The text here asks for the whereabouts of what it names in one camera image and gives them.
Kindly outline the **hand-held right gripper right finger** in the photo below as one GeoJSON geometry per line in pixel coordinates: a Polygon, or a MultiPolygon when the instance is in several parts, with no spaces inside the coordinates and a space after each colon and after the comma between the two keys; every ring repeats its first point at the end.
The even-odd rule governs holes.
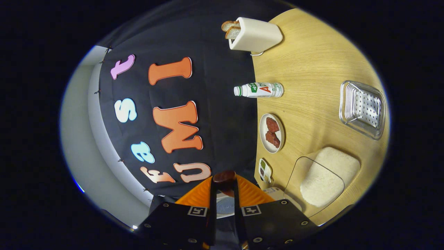
{"type": "Polygon", "coordinates": [[[239,243],[249,250],[288,250],[320,229],[290,200],[275,200],[239,175],[233,194],[239,243]]]}

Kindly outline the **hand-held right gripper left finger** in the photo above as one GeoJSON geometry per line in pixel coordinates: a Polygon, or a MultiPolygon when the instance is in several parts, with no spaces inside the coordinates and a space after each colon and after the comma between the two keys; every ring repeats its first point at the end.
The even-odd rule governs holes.
{"type": "Polygon", "coordinates": [[[151,250],[209,250],[215,241],[217,187],[212,177],[176,202],[163,202],[141,223],[151,250]]]}

